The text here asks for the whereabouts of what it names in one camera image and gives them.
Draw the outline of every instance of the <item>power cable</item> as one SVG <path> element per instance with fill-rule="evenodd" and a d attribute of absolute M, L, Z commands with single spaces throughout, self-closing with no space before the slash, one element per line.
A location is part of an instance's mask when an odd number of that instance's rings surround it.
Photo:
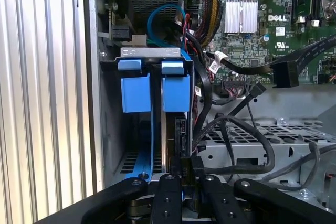
<path fill-rule="evenodd" d="M 196 137 L 195 140 L 192 142 L 192 150 L 196 149 L 198 143 L 203 139 L 203 137 L 206 134 L 211 132 L 214 129 L 214 127 L 221 124 L 222 122 L 232 122 L 236 124 L 239 128 L 243 129 L 244 131 L 255 137 L 263 145 L 263 148 L 266 151 L 267 163 L 263 165 L 233 165 L 218 169 L 204 167 L 204 171 L 206 173 L 214 173 L 222 175 L 263 174 L 273 170 L 275 166 L 275 155 L 269 141 L 257 129 L 234 116 L 221 116 L 208 123 L 208 125 L 205 126 L 199 133 L 198 137 Z"/>
<path fill-rule="evenodd" d="M 280 190 L 286 190 L 286 191 L 298 191 L 304 188 L 307 188 L 311 182 L 313 181 L 313 179 L 315 178 L 315 175 L 317 173 L 317 169 L 319 166 L 319 161 L 320 161 L 320 151 L 317 147 L 317 144 L 315 142 L 310 142 L 309 143 L 309 150 L 311 152 L 311 154 L 313 154 L 315 163 L 314 166 L 312 168 L 312 170 L 310 171 L 306 181 L 301 185 L 301 186 L 285 186 L 285 185 L 280 185 L 280 184 L 275 184 L 275 183 L 271 183 L 268 182 L 269 180 L 267 179 L 262 179 L 261 182 L 269 187 L 272 188 L 277 188 Z"/>

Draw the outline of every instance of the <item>black cable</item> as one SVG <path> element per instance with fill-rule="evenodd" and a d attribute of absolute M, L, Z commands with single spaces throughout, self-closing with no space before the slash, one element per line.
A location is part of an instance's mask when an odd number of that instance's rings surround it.
<path fill-rule="evenodd" d="M 318 169 L 319 161 L 320 161 L 320 151 L 317 147 L 317 144 L 315 142 L 310 142 L 309 149 L 310 149 L 310 152 L 314 155 L 315 163 L 306 181 L 301 186 L 285 186 L 285 185 L 271 183 L 265 180 L 262 180 L 261 182 L 269 187 L 277 188 L 280 190 L 286 190 L 286 191 L 298 191 L 298 190 L 307 188 L 311 184 L 311 182 L 313 181 L 317 173 L 317 169 Z"/>
<path fill-rule="evenodd" d="M 190 33 L 186 33 L 187 39 L 195 46 L 197 54 L 199 57 L 204 59 L 202 48 L 197 41 L 197 39 L 191 35 Z M 194 68 L 195 71 L 198 73 L 202 86 L 203 86 L 203 96 L 204 96 L 204 103 L 203 103 L 203 109 L 200 113 L 200 115 L 197 118 L 197 122 L 194 126 L 193 131 L 193 137 L 197 136 L 199 132 L 202 130 L 203 123 L 205 122 L 206 116 L 208 115 L 211 106 L 212 106 L 212 87 L 211 82 L 209 79 L 209 76 L 204 68 L 204 66 L 201 64 L 199 59 L 197 57 L 193 57 L 191 55 L 193 61 L 194 61 Z"/>
<path fill-rule="evenodd" d="M 319 151 L 320 151 L 320 155 L 323 155 L 323 154 L 331 152 L 331 151 L 336 151 L 336 144 L 320 148 Z M 286 167 L 284 167 L 284 168 L 282 168 L 282 169 L 280 169 L 280 170 L 278 170 L 274 173 L 268 174 L 267 176 L 263 177 L 261 181 L 262 182 L 264 182 L 264 181 L 268 182 L 268 181 L 270 181 L 274 178 L 277 178 L 277 177 L 280 177 L 282 175 L 291 173 L 293 170 L 301 167 L 304 163 L 306 163 L 306 162 L 308 162 L 312 159 L 314 159 L 314 153 L 310 153 L 310 154 L 302 157 L 301 159 L 289 164 L 288 166 L 286 166 Z"/>
<path fill-rule="evenodd" d="M 202 86 L 203 86 L 203 96 L 204 96 L 204 103 L 203 103 L 203 109 L 200 113 L 200 115 L 197 118 L 197 122 L 194 126 L 193 131 L 193 137 L 197 136 L 199 132 L 202 130 L 203 123 L 205 122 L 206 116 L 208 115 L 211 105 L 212 105 L 212 88 L 211 88 L 211 82 L 209 80 L 209 76 L 204 69 L 203 65 L 200 63 L 200 61 L 196 57 L 192 57 L 194 61 L 194 68 L 195 71 L 198 73 L 198 76 L 201 79 Z"/>
<path fill-rule="evenodd" d="M 273 170 L 275 166 L 275 155 L 272 146 L 269 141 L 254 127 L 249 125 L 248 123 L 238 119 L 234 116 L 221 116 L 219 118 L 214 119 L 207 126 L 205 126 L 202 131 L 199 133 L 198 137 L 192 143 L 192 150 L 194 150 L 198 143 L 203 139 L 203 137 L 211 132 L 214 127 L 222 122 L 232 122 L 236 124 L 238 127 L 246 131 L 255 137 L 262 145 L 267 154 L 267 163 L 263 165 L 234 165 L 224 168 L 212 169 L 204 167 L 204 171 L 206 173 L 214 173 L 214 174 L 263 174 L 270 172 Z"/>
<path fill-rule="evenodd" d="M 298 65 L 298 73 L 300 74 L 303 69 L 318 55 L 321 53 L 333 48 L 336 46 L 336 35 L 332 35 L 317 44 L 314 44 L 309 50 L 305 50 L 305 52 L 299 57 L 297 60 Z"/>
<path fill-rule="evenodd" d="M 229 97 L 229 98 L 222 98 L 222 99 L 213 99 L 212 100 L 212 104 L 213 105 L 217 105 L 217 106 L 223 106 L 223 105 L 226 105 L 234 100 L 236 100 L 237 98 L 236 97 Z"/>
<path fill-rule="evenodd" d="M 320 42 L 323 43 L 323 41 L 324 40 L 314 42 L 313 44 L 310 44 L 310 45 L 305 46 L 303 48 L 300 48 L 300 49 L 298 49 L 294 52 L 291 52 L 290 54 L 285 55 L 285 56 L 283 56 L 283 57 L 281 57 L 281 58 L 279 58 L 275 61 L 269 62 L 269 63 L 264 64 L 264 65 L 256 66 L 256 67 L 240 67 L 240 66 L 234 65 L 233 63 L 231 63 L 230 61 L 228 61 L 226 59 L 222 59 L 220 62 L 221 62 L 221 64 L 225 65 L 227 68 L 229 68 L 230 70 L 232 70 L 232 71 L 234 71 L 238 74 L 243 74 L 243 75 L 247 75 L 247 76 L 253 76 L 253 75 L 257 75 L 257 74 L 266 74 L 266 73 L 269 73 L 269 72 L 273 71 L 271 65 L 274 65 L 276 63 L 280 63 L 280 62 L 283 62 L 283 61 L 298 60 L 301 55 L 303 55 L 305 52 L 307 52 L 307 53 L 310 52 L 310 50 L 312 50 Z M 215 55 L 212 52 L 206 52 L 206 54 L 212 59 L 215 58 Z"/>
<path fill-rule="evenodd" d="M 249 80 L 247 85 L 246 85 L 246 94 L 245 95 L 248 95 L 248 92 L 250 91 L 251 87 L 250 87 L 250 83 L 251 81 Z M 256 122 L 254 120 L 254 117 L 253 117 L 253 114 L 252 114 L 252 110 L 251 110 L 251 106 L 250 106 L 250 103 L 248 102 L 246 104 L 246 107 L 247 107 L 247 110 L 248 110 L 248 113 L 250 115 L 250 118 L 251 118 L 251 121 L 252 121 L 252 125 L 254 128 L 257 128 L 257 125 L 256 125 Z"/>
<path fill-rule="evenodd" d="M 245 99 L 243 99 L 240 104 L 238 104 L 230 113 L 229 115 L 235 116 L 237 115 L 250 101 L 252 101 L 254 97 L 249 94 Z"/>
<path fill-rule="evenodd" d="M 222 133 L 222 137 L 227 149 L 227 152 L 229 153 L 230 159 L 231 159 L 231 164 L 234 166 L 235 165 L 235 154 L 233 152 L 233 148 L 232 148 L 232 144 L 230 141 L 230 137 L 229 134 L 227 132 L 227 126 L 226 126 L 226 122 L 221 123 L 219 125 L 220 128 L 220 132 Z M 232 180 L 234 174 L 230 175 L 230 178 L 227 180 L 227 183 L 230 183 L 230 181 Z"/>
<path fill-rule="evenodd" d="M 250 114 L 250 118 L 251 118 L 253 127 L 257 128 L 256 121 L 254 120 L 254 117 L 253 117 L 253 114 L 252 114 L 250 103 L 247 103 L 246 107 L 247 107 L 248 113 Z"/>

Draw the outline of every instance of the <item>black connector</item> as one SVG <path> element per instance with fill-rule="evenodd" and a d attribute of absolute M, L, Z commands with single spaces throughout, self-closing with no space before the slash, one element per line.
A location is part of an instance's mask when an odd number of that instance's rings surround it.
<path fill-rule="evenodd" d="M 320 73 L 317 75 L 317 84 L 326 84 L 329 82 L 329 75 Z"/>
<path fill-rule="evenodd" d="M 132 30 L 128 25 L 112 26 L 112 37 L 117 41 L 131 41 Z"/>
<path fill-rule="evenodd" d="M 258 95 L 261 95 L 265 91 L 266 91 L 265 86 L 262 85 L 260 82 L 258 82 L 250 90 L 250 95 L 252 95 L 253 98 L 257 98 Z"/>
<path fill-rule="evenodd" d="M 253 98 L 256 98 L 257 96 L 261 95 L 266 91 L 266 88 L 258 82 L 253 86 L 253 88 L 250 91 L 250 94 L 243 99 L 240 104 L 237 105 L 230 113 L 229 115 L 235 116 L 237 115 L 250 101 L 252 101 Z"/>
<path fill-rule="evenodd" d="M 299 85 L 298 67 L 294 60 L 272 64 L 271 68 L 276 88 L 291 88 Z"/>

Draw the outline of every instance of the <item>cable bundle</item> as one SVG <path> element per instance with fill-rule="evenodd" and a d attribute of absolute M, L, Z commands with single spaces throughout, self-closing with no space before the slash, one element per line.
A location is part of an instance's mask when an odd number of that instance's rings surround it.
<path fill-rule="evenodd" d="M 221 0 L 202 1 L 202 22 L 195 33 L 202 47 L 206 47 L 213 39 L 221 24 L 223 7 Z"/>

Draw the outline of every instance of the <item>corrugated aluminum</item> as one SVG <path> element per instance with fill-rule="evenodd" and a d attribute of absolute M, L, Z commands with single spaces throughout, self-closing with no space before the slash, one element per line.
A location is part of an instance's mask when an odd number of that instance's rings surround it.
<path fill-rule="evenodd" d="M 258 30 L 257 0 L 226 0 L 225 32 L 253 34 Z"/>
<path fill-rule="evenodd" d="M 0 223 L 93 193 L 83 0 L 0 0 Z"/>

